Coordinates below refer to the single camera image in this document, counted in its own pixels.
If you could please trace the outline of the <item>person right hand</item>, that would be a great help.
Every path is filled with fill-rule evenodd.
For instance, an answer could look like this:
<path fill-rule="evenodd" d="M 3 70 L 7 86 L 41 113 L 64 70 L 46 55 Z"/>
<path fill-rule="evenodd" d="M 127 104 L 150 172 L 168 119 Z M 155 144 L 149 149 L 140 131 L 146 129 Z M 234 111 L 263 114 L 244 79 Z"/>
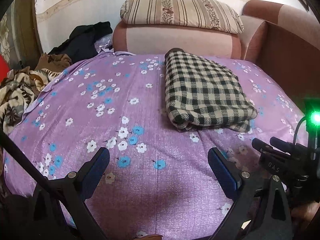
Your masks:
<path fill-rule="evenodd" d="M 306 228 L 319 208 L 319 203 L 312 202 L 310 204 L 304 204 L 299 207 L 294 208 L 291 211 L 291 217 L 294 224 Z"/>

